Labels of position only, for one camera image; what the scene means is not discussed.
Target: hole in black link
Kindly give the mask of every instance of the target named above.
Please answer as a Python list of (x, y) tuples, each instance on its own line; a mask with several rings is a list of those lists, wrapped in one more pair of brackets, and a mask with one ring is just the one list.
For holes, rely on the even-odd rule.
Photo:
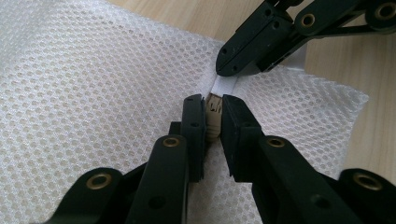
[(380, 5), (375, 11), (375, 17), (381, 21), (392, 19), (396, 15), (396, 4), (387, 2)]
[(163, 145), (166, 147), (176, 147), (179, 143), (177, 138), (166, 138), (163, 140)]
[(360, 186), (370, 190), (381, 190), (382, 184), (375, 178), (365, 175), (362, 173), (356, 173), (353, 175), (353, 180)]
[(279, 26), (280, 26), (279, 21), (274, 21), (274, 24), (273, 24), (274, 30), (276, 30), (277, 28), (279, 28)]
[(315, 23), (315, 16), (313, 14), (306, 14), (301, 19), (301, 24), (305, 28), (311, 27)]
[(285, 146), (285, 142), (279, 138), (271, 138), (267, 140), (267, 144), (271, 147), (283, 147)]
[(265, 15), (265, 16), (270, 16), (271, 13), (272, 13), (271, 9), (266, 9), (266, 10), (264, 11), (264, 15)]
[(93, 175), (87, 180), (87, 188), (89, 189), (103, 189), (111, 183), (111, 175), (97, 174)]

